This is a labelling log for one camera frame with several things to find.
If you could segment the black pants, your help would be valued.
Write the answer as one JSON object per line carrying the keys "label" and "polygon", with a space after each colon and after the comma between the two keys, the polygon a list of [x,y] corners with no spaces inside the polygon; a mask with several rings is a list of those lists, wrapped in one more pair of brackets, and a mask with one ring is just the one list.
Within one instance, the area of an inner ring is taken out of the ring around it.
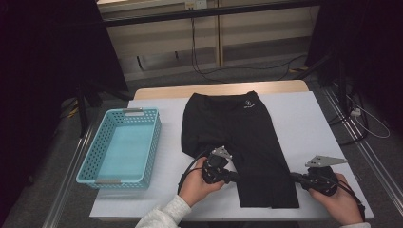
{"label": "black pants", "polygon": [[240,176],[242,207],[298,208],[297,191],[271,116],[258,94],[193,94],[182,116],[182,152],[195,158],[223,146]]}

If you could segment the black curtain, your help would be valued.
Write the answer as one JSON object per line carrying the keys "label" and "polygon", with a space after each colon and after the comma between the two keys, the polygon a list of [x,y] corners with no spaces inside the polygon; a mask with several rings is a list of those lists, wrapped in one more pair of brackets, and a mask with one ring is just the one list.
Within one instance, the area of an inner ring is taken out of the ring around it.
{"label": "black curtain", "polygon": [[403,0],[328,0],[305,64],[336,52],[357,89],[403,134]]}
{"label": "black curtain", "polygon": [[0,205],[14,204],[85,81],[127,89],[97,0],[0,0]]}

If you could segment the black metal stand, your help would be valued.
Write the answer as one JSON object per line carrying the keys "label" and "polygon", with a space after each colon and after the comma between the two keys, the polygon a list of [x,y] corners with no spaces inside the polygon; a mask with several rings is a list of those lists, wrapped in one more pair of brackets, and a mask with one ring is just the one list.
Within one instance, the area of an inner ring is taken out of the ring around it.
{"label": "black metal stand", "polygon": [[88,103],[91,107],[100,107],[103,103],[103,100],[99,95],[100,92],[105,92],[122,101],[128,102],[131,100],[131,97],[129,97],[128,95],[125,95],[118,90],[107,87],[106,85],[102,85],[91,80],[81,81],[76,89],[76,99],[81,124],[81,138],[85,136],[85,133],[89,128],[89,121],[86,114],[86,103]]}
{"label": "black metal stand", "polygon": [[331,51],[300,73],[296,80],[303,80],[316,73],[321,86],[336,85],[338,103],[343,111],[348,109],[345,65],[337,52]]}

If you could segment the wooden table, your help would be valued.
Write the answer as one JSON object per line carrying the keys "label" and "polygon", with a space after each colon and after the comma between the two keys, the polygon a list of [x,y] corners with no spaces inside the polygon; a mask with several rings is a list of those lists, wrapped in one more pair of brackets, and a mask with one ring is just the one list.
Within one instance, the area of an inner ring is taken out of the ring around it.
{"label": "wooden table", "polygon": [[141,88],[134,95],[135,101],[150,99],[188,98],[193,93],[209,96],[237,95],[248,91],[258,94],[306,92],[309,88],[302,80],[286,80],[272,82],[233,83],[216,85],[183,85],[169,87]]}

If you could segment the person's right hand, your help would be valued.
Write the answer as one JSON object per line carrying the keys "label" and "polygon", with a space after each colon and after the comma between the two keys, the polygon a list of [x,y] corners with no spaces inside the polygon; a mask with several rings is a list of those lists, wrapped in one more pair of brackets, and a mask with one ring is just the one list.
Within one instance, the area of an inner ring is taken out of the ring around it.
{"label": "person's right hand", "polygon": [[309,193],[326,208],[327,212],[340,225],[365,222],[360,214],[355,199],[345,190],[338,188],[330,197],[314,189],[310,189]]}

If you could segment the wooden cabinet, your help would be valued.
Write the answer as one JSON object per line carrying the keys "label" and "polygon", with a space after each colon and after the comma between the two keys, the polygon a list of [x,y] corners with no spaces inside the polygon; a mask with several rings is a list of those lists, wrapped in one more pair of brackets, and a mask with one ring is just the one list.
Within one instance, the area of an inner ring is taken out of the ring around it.
{"label": "wooden cabinet", "polygon": [[[99,0],[103,19],[185,10],[185,0]],[[276,0],[207,0],[208,8]],[[202,69],[258,58],[285,59],[308,51],[319,7],[209,16],[107,30],[128,81],[190,71],[191,50]]]}

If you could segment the white wall socket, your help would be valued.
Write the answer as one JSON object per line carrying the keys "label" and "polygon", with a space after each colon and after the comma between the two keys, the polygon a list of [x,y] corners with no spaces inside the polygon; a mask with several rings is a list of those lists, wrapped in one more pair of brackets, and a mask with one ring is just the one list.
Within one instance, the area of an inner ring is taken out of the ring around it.
{"label": "white wall socket", "polygon": [[204,10],[207,8],[207,0],[185,0],[186,10]]}

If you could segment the light blue plastic basket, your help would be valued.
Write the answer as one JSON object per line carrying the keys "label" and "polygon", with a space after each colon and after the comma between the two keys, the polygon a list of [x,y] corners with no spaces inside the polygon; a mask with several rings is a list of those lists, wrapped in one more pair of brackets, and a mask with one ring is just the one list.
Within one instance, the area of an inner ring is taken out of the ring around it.
{"label": "light blue plastic basket", "polygon": [[155,107],[108,110],[76,181],[95,189],[148,188],[161,128]]}

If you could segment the aluminium floor rail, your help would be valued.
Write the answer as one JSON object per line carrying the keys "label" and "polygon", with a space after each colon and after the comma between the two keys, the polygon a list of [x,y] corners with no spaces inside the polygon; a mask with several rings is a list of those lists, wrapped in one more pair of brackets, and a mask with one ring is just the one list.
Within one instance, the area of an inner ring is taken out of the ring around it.
{"label": "aluminium floor rail", "polygon": [[386,167],[383,165],[379,157],[375,154],[370,144],[363,138],[364,134],[360,131],[358,123],[355,122],[354,118],[348,117],[346,114],[342,113],[341,107],[338,104],[338,98],[336,97],[335,93],[332,90],[326,88],[324,88],[322,92],[324,93],[324,96],[328,99],[336,114],[339,116],[340,120],[343,123],[343,126],[346,128],[348,134],[353,139],[355,145],[363,155],[365,161],[374,171],[375,176],[380,181],[380,184],[385,189],[394,206],[403,216],[403,190],[387,171]]}
{"label": "aluminium floor rail", "polygon": [[57,191],[56,197],[50,206],[46,219],[42,228],[57,228],[64,208],[66,206],[70,190],[75,182],[75,177],[81,165],[81,160],[85,154],[93,131],[88,129],[78,141],[78,144],[73,153],[73,157],[68,166],[67,172]]}

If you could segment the person's left hand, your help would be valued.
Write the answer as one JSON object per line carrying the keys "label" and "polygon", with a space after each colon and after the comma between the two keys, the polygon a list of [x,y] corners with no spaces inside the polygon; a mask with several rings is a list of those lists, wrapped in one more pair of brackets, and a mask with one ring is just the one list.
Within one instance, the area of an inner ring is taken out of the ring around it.
{"label": "person's left hand", "polygon": [[204,181],[202,177],[202,166],[205,161],[206,157],[197,160],[195,168],[186,176],[179,192],[179,196],[189,207],[193,207],[209,194],[221,190],[225,185],[224,181],[212,184],[208,184]]}

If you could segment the black metal bar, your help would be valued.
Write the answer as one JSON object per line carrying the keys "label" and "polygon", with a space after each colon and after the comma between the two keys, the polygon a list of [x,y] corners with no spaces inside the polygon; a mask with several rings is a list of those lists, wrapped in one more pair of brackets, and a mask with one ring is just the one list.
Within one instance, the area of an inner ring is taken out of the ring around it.
{"label": "black metal bar", "polygon": [[218,7],[212,9],[192,9],[192,10],[158,13],[144,16],[118,17],[112,19],[104,19],[103,24],[106,27],[118,27],[118,26],[137,25],[137,24],[229,15],[238,13],[259,12],[268,10],[288,10],[295,8],[320,6],[321,4],[322,0],[285,0],[263,4]]}

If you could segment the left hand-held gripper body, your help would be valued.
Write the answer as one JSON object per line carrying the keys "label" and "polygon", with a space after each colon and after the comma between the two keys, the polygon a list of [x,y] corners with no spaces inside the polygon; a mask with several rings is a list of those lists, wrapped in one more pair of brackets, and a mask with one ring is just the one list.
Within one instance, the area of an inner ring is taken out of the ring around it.
{"label": "left hand-held gripper body", "polygon": [[232,159],[232,155],[224,146],[213,149],[202,166],[202,177],[208,184],[224,181],[231,181],[232,172],[225,166]]}

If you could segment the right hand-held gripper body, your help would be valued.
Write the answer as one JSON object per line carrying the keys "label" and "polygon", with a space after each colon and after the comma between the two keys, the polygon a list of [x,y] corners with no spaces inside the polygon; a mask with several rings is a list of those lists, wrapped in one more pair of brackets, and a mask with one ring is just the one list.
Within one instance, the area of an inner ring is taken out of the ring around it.
{"label": "right hand-held gripper body", "polygon": [[315,189],[325,196],[332,196],[337,190],[338,178],[332,165],[347,163],[346,159],[316,155],[305,163],[308,173],[303,175],[307,180],[302,184],[304,189]]}

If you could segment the white table cover sheet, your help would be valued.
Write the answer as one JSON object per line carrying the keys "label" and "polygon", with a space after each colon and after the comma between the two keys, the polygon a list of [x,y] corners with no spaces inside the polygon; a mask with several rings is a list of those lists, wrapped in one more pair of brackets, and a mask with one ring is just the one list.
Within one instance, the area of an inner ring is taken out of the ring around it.
{"label": "white table cover sheet", "polygon": [[[316,155],[341,158],[343,153],[327,124],[313,92],[261,95],[276,130],[289,169],[304,173],[305,163]],[[146,190],[101,189],[89,216],[103,221],[137,220],[152,208],[166,205],[177,192],[181,174],[192,158],[181,150],[182,114],[185,98],[136,100],[131,107],[156,107],[162,131]],[[242,208],[237,187],[226,184],[192,207],[186,221],[323,220],[330,216],[307,191],[296,186],[299,208]]]}

